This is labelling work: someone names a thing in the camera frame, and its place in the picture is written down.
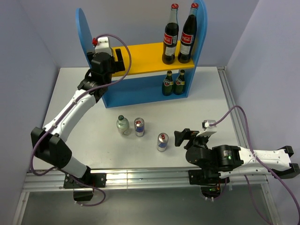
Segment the tall Coca-Cola bottle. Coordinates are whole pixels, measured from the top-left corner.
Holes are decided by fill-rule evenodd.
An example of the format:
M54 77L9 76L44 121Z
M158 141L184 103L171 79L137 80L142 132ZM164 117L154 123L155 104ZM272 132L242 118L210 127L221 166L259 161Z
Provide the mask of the tall Coca-Cola bottle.
M191 4L191 9L189 16L183 26L181 39L180 39L180 51L178 55L178 61L180 63L188 63L191 59L191 52L193 45L195 43L195 36L197 32L197 10L199 4L193 2Z

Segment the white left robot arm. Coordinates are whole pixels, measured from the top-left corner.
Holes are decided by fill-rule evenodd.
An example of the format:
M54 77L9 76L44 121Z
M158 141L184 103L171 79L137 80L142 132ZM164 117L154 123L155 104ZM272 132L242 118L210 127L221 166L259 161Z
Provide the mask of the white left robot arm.
M72 99L64 109L43 128L35 127L30 136L33 146L32 157L37 157L74 177L80 187L93 183L91 169L77 160L66 145L66 141L84 114L92 108L112 85L112 75L125 71L120 49L116 56L100 51L88 53L90 69L77 86Z

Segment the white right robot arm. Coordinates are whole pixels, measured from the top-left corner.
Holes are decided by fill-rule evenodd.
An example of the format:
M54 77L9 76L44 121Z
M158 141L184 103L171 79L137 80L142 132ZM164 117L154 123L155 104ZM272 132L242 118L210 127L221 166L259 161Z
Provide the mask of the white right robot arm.
M292 147L254 152L232 145L219 145L209 149L207 142L216 131L215 127L208 127L201 132L188 128L174 132L175 146L179 147L187 140L188 143L184 146L186 160L198 166L197 170L188 171L191 185L225 183L230 177L267 175L271 171L281 179L291 179L299 175L299 165L290 160L293 155Z

